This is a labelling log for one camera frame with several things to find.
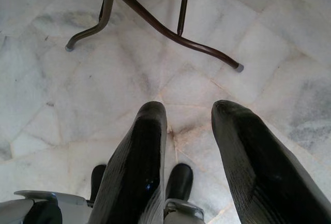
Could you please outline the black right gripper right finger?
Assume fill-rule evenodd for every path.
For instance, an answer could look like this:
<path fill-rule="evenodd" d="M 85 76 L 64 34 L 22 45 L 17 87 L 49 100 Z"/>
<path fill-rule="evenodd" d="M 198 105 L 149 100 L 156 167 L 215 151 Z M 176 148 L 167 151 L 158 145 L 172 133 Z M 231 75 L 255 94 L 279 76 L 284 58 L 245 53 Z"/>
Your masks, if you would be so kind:
<path fill-rule="evenodd" d="M 250 109 L 216 101 L 212 130 L 241 223 L 330 223 L 324 193 Z"/>

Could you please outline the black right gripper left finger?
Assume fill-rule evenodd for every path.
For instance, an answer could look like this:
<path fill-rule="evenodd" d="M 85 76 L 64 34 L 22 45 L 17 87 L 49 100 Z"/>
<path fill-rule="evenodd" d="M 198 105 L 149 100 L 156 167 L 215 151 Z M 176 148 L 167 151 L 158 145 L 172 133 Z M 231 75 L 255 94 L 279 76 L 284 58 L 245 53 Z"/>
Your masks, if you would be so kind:
<path fill-rule="evenodd" d="M 167 117 L 144 104 L 111 156 L 88 223 L 163 223 Z"/>

